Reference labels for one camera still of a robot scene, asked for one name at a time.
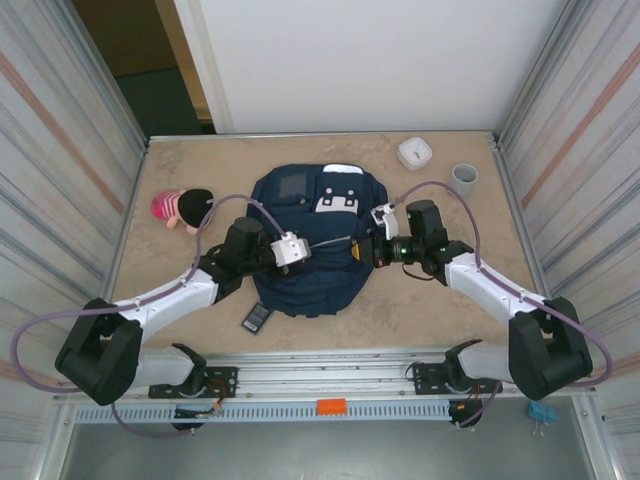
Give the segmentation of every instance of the small white box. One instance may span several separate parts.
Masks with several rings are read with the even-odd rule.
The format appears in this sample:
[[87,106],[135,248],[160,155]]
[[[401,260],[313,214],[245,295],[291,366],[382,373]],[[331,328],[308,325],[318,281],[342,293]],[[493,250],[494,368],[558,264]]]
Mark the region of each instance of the small white box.
[[405,140],[398,146],[398,160],[407,170],[417,170],[424,167],[431,157],[431,147],[420,137]]

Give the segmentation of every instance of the stuffed toy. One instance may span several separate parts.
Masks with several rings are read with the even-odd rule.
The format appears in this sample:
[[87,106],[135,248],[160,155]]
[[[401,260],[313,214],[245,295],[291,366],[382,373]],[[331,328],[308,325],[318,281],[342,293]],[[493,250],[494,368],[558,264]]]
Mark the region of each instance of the stuffed toy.
[[156,218],[166,220],[168,228],[175,227],[181,220],[187,225],[187,232],[195,235],[212,203],[213,194],[202,188],[165,190],[151,201],[151,213]]

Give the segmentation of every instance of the black phone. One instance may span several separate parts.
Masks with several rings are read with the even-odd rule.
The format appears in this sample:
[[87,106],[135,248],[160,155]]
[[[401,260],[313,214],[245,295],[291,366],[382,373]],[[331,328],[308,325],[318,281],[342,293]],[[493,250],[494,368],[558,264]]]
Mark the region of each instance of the black phone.
[[242,321],[242,326],[254,335],[257,335],[271,315],[273,315],[273,310],[265,307],[261,302],[258,302]]

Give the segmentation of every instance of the black hat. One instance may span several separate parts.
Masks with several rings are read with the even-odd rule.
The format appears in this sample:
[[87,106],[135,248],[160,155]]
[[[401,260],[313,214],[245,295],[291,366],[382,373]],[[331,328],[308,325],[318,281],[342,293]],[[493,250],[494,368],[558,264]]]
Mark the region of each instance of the black hat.
[[187,225],[198,228],[213,203],[213,193],[203,188],[187,190],[178,198],[178,212]]

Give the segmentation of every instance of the white wall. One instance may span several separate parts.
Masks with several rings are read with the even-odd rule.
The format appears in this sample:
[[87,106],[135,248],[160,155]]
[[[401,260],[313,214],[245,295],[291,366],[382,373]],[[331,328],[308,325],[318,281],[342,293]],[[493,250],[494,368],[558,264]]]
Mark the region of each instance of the white wall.
[[565,0],[175,0],[221,133],[495,129]]

